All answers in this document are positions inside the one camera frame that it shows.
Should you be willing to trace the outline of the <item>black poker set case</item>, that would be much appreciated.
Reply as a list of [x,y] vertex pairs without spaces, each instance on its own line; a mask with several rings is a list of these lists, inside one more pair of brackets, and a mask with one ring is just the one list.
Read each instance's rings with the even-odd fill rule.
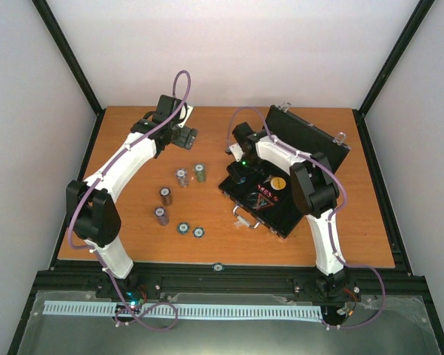
[[332,177],[350,146],[287,109],[272,105],[254,130],[230,124],[226,153],[234,160],[219,189],[255,223],[286,238],[305,216],[320,217],[337,206]]

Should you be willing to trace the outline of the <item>white dealer button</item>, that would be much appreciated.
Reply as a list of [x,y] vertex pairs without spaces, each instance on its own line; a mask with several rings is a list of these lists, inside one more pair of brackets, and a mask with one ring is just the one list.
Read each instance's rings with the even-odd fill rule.
[[282,177],[273,177],[270,180],[270,185],[274,190],[280,191],[286,188],[286,181]]

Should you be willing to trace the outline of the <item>triangular all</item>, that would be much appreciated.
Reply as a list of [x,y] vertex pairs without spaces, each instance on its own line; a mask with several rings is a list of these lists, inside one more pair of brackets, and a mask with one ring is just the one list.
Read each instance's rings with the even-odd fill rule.
[[266,196],[258,193],[250,195],[248,201],[251,208],[255,211],[260,211],[275,206],[275,202],[271,201]]

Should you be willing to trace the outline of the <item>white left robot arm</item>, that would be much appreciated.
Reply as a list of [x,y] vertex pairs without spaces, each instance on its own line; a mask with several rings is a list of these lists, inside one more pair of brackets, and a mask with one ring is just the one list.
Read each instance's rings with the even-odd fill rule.
[[114,276],[112,286],[122,297],[138,292],[139,279],[130,273],[133,261],[119,237],[117,199],[138,170],[166,146],[192,148],[198,134],[186,125],[192,111],[193,106],[185,101],[162,95],[156,109],[132,125],[125,141],[101,168],[85,180],[67,185],[68,243],[96,254],[104,272]]

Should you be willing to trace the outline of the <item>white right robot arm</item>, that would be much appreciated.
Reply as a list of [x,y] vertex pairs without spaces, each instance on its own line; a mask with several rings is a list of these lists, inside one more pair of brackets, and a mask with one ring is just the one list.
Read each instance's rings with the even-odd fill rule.
[[236,143],[228,145],[235,161],[227,172],[238,186],[262,172],[267,162],[290,178],[292,200],[307,218],[316,252],[317,269],[334,276],[345,266],[336,226],[337,199],[345,193],[332,171],[329,159],[321,152],[314,154],[296,149],[268,129],[252,130],[248,123],[238,124],[232,131]]

